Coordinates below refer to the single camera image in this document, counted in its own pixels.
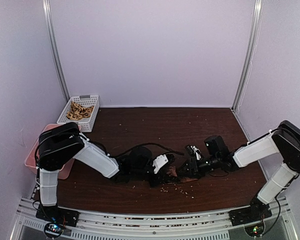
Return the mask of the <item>dark red patterned tie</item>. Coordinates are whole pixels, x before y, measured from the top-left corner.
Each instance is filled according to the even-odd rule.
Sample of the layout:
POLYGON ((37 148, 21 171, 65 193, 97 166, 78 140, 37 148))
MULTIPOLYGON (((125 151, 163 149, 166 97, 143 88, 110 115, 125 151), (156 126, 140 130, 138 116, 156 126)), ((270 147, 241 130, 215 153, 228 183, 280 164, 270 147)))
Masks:
POLYGON ((169 166, 164 170, 163 174, 163 183, 164 184, 183 184, 197 181, 201 178, 199 175, 187 176, 181 173, 178 173, 175 166, 169 166))

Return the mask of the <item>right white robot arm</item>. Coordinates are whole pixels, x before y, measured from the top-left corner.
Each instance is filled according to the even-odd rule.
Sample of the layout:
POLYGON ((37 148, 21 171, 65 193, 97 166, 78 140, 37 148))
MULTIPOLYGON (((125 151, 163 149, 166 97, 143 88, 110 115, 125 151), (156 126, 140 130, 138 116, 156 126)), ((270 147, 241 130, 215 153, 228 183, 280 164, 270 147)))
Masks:
POLYGON ((251 221, 258 220, 266 212, 265 206, 300 174, 300 129, 288 120, 234 151, 229 151, 220 135, 210 136, 204 143, 209 153, 207 157, 196 146, 185 146, 190 158, 176 170, 180 177, 200 179, 216 169, 234 172, 275 154, 283 158, 276 172, 251 200, 246 210, 251 221))

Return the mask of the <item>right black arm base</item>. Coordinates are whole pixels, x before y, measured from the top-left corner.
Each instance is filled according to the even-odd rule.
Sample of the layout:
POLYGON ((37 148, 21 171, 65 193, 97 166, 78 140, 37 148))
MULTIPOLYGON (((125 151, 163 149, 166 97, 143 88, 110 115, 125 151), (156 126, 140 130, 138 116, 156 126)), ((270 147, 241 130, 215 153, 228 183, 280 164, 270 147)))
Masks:
POLYGON ((228 212, 232 226, 245 225, 261 221, 272 216, 269 204, 264 204, 255 195, 248 207, 234 209, 228 212))

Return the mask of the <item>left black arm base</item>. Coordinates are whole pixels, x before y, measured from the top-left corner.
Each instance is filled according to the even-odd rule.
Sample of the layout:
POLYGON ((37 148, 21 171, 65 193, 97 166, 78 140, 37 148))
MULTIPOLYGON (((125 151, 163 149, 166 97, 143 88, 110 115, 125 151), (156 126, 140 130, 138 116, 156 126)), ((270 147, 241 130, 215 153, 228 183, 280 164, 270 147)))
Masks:
POLYGON ((40 202, 35 217, 62 226, 76 227, 79 215, 76 210, 58 207, 58 205, 44 206, 40 202))

